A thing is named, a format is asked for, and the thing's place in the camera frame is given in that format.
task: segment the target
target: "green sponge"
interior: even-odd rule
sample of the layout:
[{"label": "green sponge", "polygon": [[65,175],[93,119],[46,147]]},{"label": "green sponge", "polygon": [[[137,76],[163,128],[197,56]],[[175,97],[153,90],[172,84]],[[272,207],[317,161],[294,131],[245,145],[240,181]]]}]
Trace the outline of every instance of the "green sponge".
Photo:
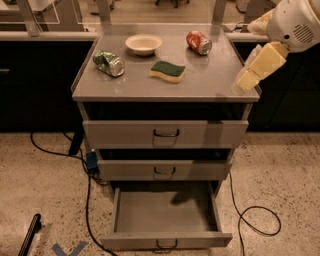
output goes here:
[{"label": "green sponge", "polygon": [[171,83],[179,83],[185,74],[185,68],[167,61],[158,61],[152,66],[150,76],[159,77]]}]

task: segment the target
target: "power cord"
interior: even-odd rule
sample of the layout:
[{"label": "power cord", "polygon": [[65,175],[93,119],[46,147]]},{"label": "power cord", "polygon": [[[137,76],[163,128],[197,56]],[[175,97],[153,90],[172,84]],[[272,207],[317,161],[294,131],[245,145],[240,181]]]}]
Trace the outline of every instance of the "power cord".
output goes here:
[{"label": "power cord", "polygon": [[[117,256],[117,254],[115,254],[114,252],[108,250],[108,249],[105,249],[103,247],[102,244],[100,244],[97,239],[94,237],[94,235],[92,234],[92,231],[91,231],[91,227],[90,227],[90,222],[89,222],[89,203],[90,203],[90,193],[91,193],[91,179],[93,179],[97,184],[101,185],[101,186],[106,186],[105,183],[102,183],[102,179],[98,178],[96,175],[94,174],[90,174],[89,171],[88,171],[88,168],[87,168],[87,162],[84,160],[84,157],[83,157],[83,153],[82,153],[82,149],[80,148],[79,149],[79,152],[80,152],[80,156],[76,156],[76,155],[68,155],[68,154],[64,154],[64,153],[59,153],[59,152],[53,152],[53,151],[49,151],[49,150],[46,150],[46,149],[43,149],[41,147],[39,147],[35,141],[34,141],[34,138],[33,138],[33,135],[34,135],[34,132],[32,132],[30,134],[30,140],[31,140],[31,143],[33,146],[35,146],[37,149],[45,152],[45,153],[48,153],[48,154],[52,154],[52,155],[58,155],[58,156],[66,156],[66,157],[72,157],[72,158],[76,158],[78,160],[81,161],[82,163],[82,167],[83,167],[83,170],[86,172],[87,176],[88,176],[88,192],[87,192],[87,200],[86,200],[86,224],[87,224],[87,229],[88,229],[88,232],[89,232],[89,235],[92,239],[92,241],[99,247],[101,248],[103,251],[109,253],[110,255],[112,256]],[[72,141],[72,139],[65,133],[63,133],[63,135],[70,141]]]},{"label": "power cord", "polygon": [[[241,234],[241,220],[243,220],[250,228],[252,228],[255,232],[257,232],[258,234],[260,235],[264,235],[264,236],[267,236],[267,237],[271,237],[271,236],[276,236],[280,231],[281,231],[281,220],[280,218],[278,217],[278,215],[264,207],[264,206],[257,206],[257,205],[254,205],[254,206],[250,206],[248,208],[246,208],[242,213],[239,211],[237,205],[236,205],[236,201],[235,201],[235,198],[234,198],[234,192],[233,192],[233,181],[232,181],[232,174],[230,172],[230,187],[231,187],[231,196],[232,196],[232,202],[233,202],[233,205],[234,205],[234,208],[236,209],[238,215],[239,215],[239,221],[238,221],[238,234],[239,234],[239,238],[240,238],[240,243],[241,243],[241,250],[242,250],[242,255],[245,256],[245,248],[244,248],[244,242],[243,242],[243,238],[242,238],[242,234]],[[244,218],[244,215],[250,211],[251,209],[262,209],[262,210],[265,210],[265,211],[268,211],[270,212],[278,221],[279,223],[279,227],[277,229],[277,231],[273,232],[273,233],[266,233],[266,232],[263,232],[261,230],[259,230],[258,228],[256,228],[255,226],[253,226],[252,224],[250,224],[245,218]]]}]

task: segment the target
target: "white robot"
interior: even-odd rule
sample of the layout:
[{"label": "white robot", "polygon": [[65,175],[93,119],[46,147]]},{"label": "white robot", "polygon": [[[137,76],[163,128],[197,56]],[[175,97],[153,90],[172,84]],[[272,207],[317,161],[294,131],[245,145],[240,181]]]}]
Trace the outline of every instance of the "white robot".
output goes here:
[{"label": "white robot", "polygon": [[283,66],[289,52],[303,52],[320,43],[320,0],[282,0],[248,25],[252,34],[270,42],[258,45],[238,73],[232,90],[242,95]]}]

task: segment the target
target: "bowl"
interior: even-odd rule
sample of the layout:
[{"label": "bowl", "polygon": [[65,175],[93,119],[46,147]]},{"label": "bowl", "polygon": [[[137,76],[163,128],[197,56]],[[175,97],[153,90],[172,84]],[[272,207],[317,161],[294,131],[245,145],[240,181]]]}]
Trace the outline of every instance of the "bowl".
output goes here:
[{"label": "bowl", "polygon": [[149,34],[134,35],[126,40],[126,46],[139,56],[154,54],[154,51],[159,48],[161,44],[162,40],[160,37]]}]

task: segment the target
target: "soda can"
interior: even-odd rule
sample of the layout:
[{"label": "soda can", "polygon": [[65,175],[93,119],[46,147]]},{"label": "soda can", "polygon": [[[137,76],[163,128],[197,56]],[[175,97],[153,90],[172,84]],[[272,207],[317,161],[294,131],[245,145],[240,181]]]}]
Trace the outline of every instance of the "soda can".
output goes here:
[{"label": "soda can", "polygon": [[189,47],[200,55],[207,55],[212,48],[212,41],[199,31],[191,31],[186,37]]},{"label": "soda can", "polygon": [[93,55],[93,62],[99,70],[113,77],[121,76],[124,73],[123,59],[111,52],[97,51]]}]

